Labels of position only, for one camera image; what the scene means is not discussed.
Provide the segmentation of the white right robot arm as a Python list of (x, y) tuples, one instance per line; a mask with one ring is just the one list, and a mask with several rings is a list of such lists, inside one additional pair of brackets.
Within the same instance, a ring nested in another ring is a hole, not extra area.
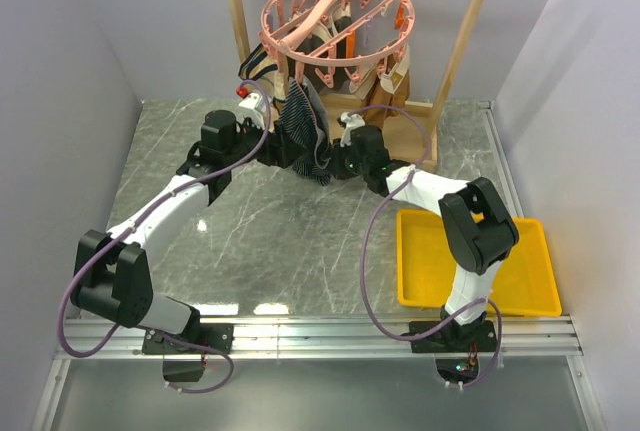
[[(359, 261), (361, 297), (378, 331), (404, 342), (427, 341), (439, 334), (447, 349), (460, 351), (474, 341), (488, 307), (501, 317), (490, 294), (499, 269), (519, 242), (519, 232), (492, 181), (484, 177), (472, 181), (445, 178), (395, 160), (381, 130), (372, 125), (345, 128), (334, 146), (331, 170), (336, 177), (362, 178), (370, 191), (383, 198), (369, 219)], [(441, 320), (413, 336), (396, 334), (378, 320), (366, 287), (370, 233), (377, 215), (392, 200), (436, 215), (456, 264), (451, 291), (441, 307)]]

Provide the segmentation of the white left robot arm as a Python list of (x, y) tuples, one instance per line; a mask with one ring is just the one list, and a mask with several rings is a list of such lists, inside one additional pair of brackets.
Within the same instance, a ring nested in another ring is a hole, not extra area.
[(208, 113), (199, 140), (158, 196), (110, 230), (82, 236), (64, 300), (115, 326), (165, 333), (176, 351), (192, 352), (202, 339), (200, 313), (154, 291), (153, 265), (182, 227), (223, 193), (235, 168), (253, 160), (287, 168), (303, 152), (280, 123), (258, 126), (227, 110)]

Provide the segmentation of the pink round clip hanger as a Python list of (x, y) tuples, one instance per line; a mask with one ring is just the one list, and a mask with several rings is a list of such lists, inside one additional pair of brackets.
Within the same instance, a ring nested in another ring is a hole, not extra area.
[(351, 93), (366, 66), (409, 46), (415, 20), (411, 0), (267, 0), (259, 38), (289, 79)]

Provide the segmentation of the navy striped underwear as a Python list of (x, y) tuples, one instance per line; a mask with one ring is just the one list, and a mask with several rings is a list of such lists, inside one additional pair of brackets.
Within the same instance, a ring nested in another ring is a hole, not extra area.
[(326, 186), (332, 179), (328, 170), (332, 156), (328, 113), (307, 78), (299, 83), (291, 77), (288, 84), (279, 121), (286, 135), (304, 149), (291, 168), (297, 175)]

